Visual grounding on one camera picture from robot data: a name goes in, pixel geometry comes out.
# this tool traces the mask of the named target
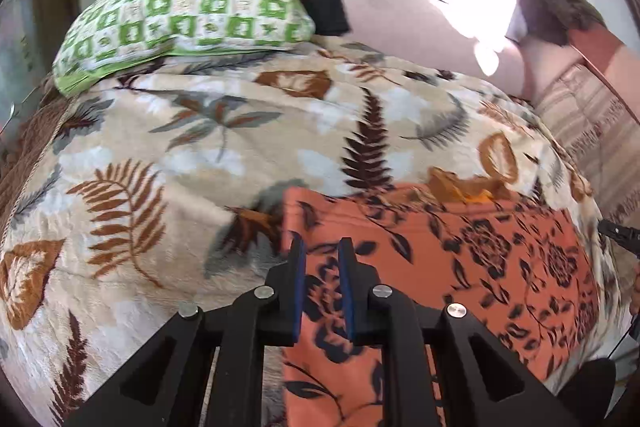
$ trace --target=metal bolt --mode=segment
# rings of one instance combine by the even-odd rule
[[[447,306],[447,313],[452,317],[461,319],[466,315],[466,308],[462,304],[454,302],[453,304]]]
[[[394,291],[389,288],[386,284],[379,284],[378,286],[373,286],[373,295],[376,297],[380,297],[381,299],[386,299],[389,295],[391,295]]]
[[[271,286],[258,286],[255,290],[254,290],[254,295],[258,298],[258,299],[268,299],[269,297],[271,297],[273,294],[275,293],[275,291],[273,290],[273,288]]]
[[[181,302],[178,306],[178,315],[184,319],[193,317],[196,313],[198,313],[198,306],[196,303]]]

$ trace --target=folded orange cloth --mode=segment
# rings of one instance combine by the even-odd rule
[[[383,283],[423,306],[463,303],[540,380],[578,348],[597,320],[598,298],[567,211],[514,193],[492,201],[483,190],[453,203],[437,203],[431,184],[348,198],[287,191],[284,250],[291,232],[307,249],[302,334],[284,350],[290,426],[382,420],[380,351],[353,346],[344,330],[342,237],[352,238],[358,260],[375,266]]]

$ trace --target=floral blanket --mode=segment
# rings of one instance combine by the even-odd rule
[[[619,285],[590,186],[535,115],[482,80],[339,38],[320,44],[156,60],[101,81],[51,123],[0,261],[2,369],[40,423],[60,425],[181,301],[208,310],[262,283],[282,262],[291,187],[357,197],[423,182],[438,201],[537,194],[574,225],[596,294],[588,331],[537,374],[556,389],[618,328]],[[479,260],[496,280],[500,259]],[[567,260],[557,268],[574,272]],[[494,333],[517,344],[518,330]],[[265,425],[286,421],[283,393],[273,350]]]

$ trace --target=green and white pillowcase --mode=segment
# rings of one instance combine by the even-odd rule
[[[71,96],[163,55],[288,50],[313,32],[299,0],[97,0],[66,34],[54,79]]]

